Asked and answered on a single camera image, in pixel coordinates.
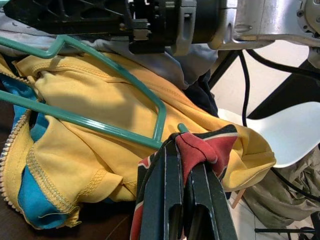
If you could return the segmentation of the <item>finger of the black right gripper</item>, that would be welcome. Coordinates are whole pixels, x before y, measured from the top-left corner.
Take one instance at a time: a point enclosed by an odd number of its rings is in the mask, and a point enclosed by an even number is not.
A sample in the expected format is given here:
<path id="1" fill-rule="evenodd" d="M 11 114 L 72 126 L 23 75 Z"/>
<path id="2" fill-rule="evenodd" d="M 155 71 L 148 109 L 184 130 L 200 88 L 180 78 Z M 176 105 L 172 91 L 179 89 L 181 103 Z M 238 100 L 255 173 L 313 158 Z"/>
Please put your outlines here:
<path id="1" fill-rule="evenodd" d="M 7 17 L 53 35 L 121 34 L 126 29 L 126 0 L 10 0 Z"/>

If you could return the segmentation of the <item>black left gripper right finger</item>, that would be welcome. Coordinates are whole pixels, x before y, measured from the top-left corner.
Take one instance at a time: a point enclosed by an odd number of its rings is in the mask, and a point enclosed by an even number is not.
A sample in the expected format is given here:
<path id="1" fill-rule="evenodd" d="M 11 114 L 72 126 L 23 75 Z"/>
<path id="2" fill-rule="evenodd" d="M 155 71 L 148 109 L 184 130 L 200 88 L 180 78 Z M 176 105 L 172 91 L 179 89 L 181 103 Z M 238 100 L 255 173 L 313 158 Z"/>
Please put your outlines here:
<path id="1" fill-rule="evenodd" d="M 184 189 L 184 235 L 188 240 L 236 240 L 220 180 L 205 163 L 190 172 Z"/>

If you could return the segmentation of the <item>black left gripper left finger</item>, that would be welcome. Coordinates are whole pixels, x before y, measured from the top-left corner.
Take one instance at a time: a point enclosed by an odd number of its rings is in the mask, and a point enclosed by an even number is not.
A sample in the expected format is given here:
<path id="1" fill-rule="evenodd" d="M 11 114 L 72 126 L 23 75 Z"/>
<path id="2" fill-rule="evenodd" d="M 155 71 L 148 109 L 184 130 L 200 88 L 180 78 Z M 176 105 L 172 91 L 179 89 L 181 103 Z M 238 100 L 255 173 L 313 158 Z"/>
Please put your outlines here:
<path id="1" fill-rule="evenodd" d="M 145 186 L 141 240 L 179 240 L 183 230 L 183 174 L 178 147 L 169 141 L 156 155 Z"/>

